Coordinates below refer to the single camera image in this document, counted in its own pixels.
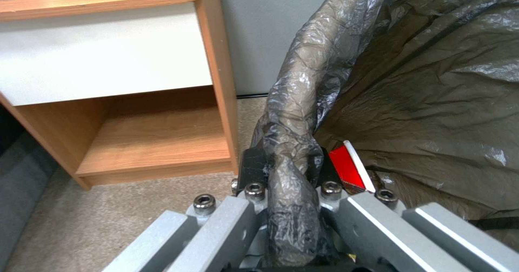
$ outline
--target bolt head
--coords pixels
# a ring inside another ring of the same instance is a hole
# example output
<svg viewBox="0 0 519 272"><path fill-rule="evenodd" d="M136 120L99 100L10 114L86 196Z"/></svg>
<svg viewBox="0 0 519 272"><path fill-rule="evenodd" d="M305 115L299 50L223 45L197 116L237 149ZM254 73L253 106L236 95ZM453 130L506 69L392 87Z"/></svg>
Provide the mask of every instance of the bolt head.
<svg viewBox="0 0 519 272"><path fill-rule="evenodd" d="M230 181L230 189L232 191L232 194L236 194L238 191L238 179L234 178L232 181Z"/></svg>
<svg viewBox="0 0 519 272"><path fill-rule="evenodd" d="M262 183L253 182L245 186L245 198L252 201L261 201L265 198L265 187Z"/></svg>
<svg viewBox="0 0 519 272"><path fill-rule="evenodd" d="M398 201L397 195L389 189L378 189L375 197L384 204L393 204Z"/></svg>
<svg viewBox="0 0 519 272"><path fill-rule="evenodd" d="M210 215L217 207L217 201L210 194L201 194L193 200L195 212L199 215Z"/></svg>
<svg viewBox="0 0 519 272"><path fill-rule="evenodd" d="M321 195L328 200L338 200L341 198L343 187L334 181L327 181L321 185Z"/></svg>

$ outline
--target plastic bag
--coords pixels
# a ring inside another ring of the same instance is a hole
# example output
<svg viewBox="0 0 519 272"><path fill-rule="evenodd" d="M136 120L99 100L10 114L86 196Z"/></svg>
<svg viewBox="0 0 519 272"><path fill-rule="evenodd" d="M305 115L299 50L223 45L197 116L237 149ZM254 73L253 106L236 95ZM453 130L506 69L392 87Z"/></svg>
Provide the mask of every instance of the plastic bag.
<svg viewBox="0 0 519 272"><path fill-rule="evenodd" d="M274 265L332 253L315 192L319 144L351 141L408 207L437 201L471 220L519 209L518 3L324 2L252 139L270 162Z"/></svg>

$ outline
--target wooden cabinet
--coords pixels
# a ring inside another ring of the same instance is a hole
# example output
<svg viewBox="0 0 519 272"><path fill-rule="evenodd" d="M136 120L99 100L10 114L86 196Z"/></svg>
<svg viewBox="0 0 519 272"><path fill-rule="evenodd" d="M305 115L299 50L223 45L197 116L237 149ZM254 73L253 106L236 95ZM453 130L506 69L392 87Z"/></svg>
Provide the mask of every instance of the wooden cabinet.
<svg viewBox="0 0 519 272"><path fill-rule="evenodd" d="M237 174L219 0L0 0L0 101L85 189Z"/></svg>

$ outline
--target floor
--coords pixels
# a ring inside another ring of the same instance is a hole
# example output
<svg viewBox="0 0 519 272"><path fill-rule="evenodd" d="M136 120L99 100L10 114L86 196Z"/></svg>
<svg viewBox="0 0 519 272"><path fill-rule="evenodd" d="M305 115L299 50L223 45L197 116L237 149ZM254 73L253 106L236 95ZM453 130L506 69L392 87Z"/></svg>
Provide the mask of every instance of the floor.
<svg viewBox="0 0 519 272"><path fill-rule="evenodd" d="M239 147L248 148L265 98L238 100ZM95 186L54 174L6 272L97 272L164 210L184 212L201 193L222 200L235 174L216 173Z"/></svg>

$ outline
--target white drawer front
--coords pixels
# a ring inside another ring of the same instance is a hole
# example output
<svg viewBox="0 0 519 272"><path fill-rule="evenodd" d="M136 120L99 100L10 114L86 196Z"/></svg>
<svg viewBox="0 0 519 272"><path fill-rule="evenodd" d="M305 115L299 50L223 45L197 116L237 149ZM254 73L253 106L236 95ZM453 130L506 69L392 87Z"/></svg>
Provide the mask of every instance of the white drawer front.
<svg viewBox="0 0 519 272"><path fill-rule="evenodd" d="M192 2L0 23L14 106L211 84Z"/></svg>

